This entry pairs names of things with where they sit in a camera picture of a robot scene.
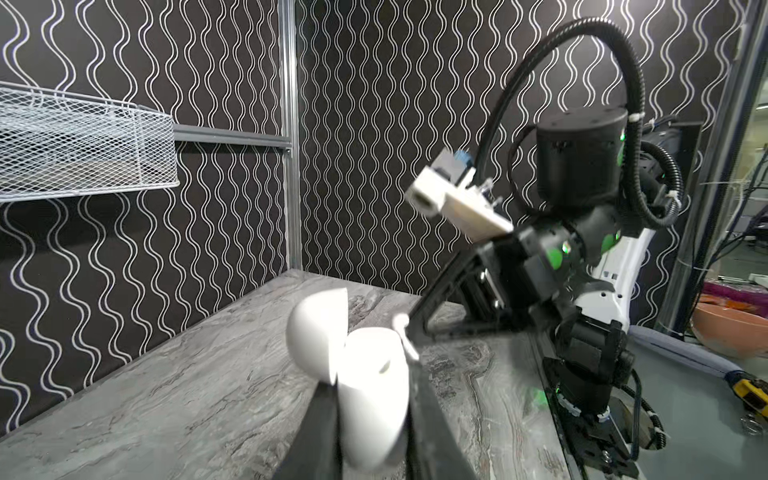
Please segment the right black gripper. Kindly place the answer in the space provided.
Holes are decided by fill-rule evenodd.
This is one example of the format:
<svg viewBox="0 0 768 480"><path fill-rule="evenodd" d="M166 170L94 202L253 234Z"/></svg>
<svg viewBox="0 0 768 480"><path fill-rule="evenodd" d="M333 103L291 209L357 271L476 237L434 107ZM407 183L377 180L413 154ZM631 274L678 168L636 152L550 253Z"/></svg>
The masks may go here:
<svg viewBox="0 0 768 480"><path fill-rule="evenodd" d="M409 313L415 345L509 335L554 327L581 311L566 283L585 263L585 240L563 224L529 226L457 253ZM431 321L456 297L465 316Z"/></svg>

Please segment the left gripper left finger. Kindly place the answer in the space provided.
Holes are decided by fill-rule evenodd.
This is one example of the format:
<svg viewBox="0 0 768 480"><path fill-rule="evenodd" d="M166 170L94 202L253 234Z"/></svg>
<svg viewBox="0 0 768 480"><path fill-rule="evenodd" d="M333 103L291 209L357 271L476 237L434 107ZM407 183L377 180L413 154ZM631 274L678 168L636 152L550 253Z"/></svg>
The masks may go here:
<svg viewBox="0 0 768 480"><path fill-rule="evenodd" d="M339 432L337 388L320 382L273 479L341 479Z"/></svg>

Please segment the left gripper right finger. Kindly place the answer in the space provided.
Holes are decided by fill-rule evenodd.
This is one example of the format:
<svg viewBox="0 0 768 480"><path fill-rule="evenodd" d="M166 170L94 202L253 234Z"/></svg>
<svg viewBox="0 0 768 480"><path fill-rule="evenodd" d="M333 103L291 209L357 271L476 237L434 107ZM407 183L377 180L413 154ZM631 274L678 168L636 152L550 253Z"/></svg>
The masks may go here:
<svg viewBox="0 0 768 480"><path fill-rule="evenodd" d="M409 363L408 479L475 479L420 363Z"/></svg>

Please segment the white round charging case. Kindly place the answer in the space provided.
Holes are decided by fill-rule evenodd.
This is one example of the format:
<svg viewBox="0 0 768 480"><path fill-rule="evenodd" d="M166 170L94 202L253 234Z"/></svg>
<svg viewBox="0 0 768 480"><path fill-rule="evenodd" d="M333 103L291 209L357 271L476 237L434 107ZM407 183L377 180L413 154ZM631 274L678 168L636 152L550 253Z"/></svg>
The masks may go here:
<svg viewBox="0 0 768 480"><path fill-rule="evenodd" d="M286 327L290 357L309 377L334 387L342 458L362 472L395 463L404 447L409 368L398 333L385 327L349 329L348 290L299 301Z"/></svg>

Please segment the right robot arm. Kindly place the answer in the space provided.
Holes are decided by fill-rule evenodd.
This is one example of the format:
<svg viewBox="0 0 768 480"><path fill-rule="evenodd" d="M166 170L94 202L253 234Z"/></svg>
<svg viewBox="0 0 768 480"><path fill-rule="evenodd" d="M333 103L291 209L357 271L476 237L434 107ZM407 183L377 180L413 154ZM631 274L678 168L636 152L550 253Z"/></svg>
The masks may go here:
<svg viewBox="0 0 768 480"><path fill-rule="evenodd" d="M556 113L528 127L545 206L514 226L487 198L493 141L535 68L583 36L614 56L626 101ZM570 416L604 422L612 390L632 371L629 296L641 253L656 230L676 222L684 192L675 159L643 137L644 106L639 60L613 22L579 18L536 44L507 81L477 152L442 150L407 190L416 211L443 217L471 244L402 317L406 337L426 345L549 328L557 402Z"/></svg>

